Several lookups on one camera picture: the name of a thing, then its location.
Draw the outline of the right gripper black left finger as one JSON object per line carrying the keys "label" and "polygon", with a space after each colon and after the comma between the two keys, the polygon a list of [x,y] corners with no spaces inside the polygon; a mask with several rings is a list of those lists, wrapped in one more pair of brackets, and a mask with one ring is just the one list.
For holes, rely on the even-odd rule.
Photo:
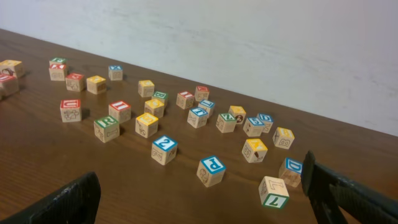
{"label": "right gripper black left finger", "polygon": [[101,198],[95,172],[88,172],[42,198],[1,224],[94,224]]}

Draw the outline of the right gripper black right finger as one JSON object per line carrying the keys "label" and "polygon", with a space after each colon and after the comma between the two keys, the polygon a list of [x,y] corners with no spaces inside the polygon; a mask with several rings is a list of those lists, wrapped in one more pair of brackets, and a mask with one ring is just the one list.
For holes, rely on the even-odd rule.
{"label": "right gripper black right finger", "polygon": [[360,223],[397,223],[397,201],[319,164],[308,151],[301,174],[302,189],[318,223],[346,223],[340,211]]}

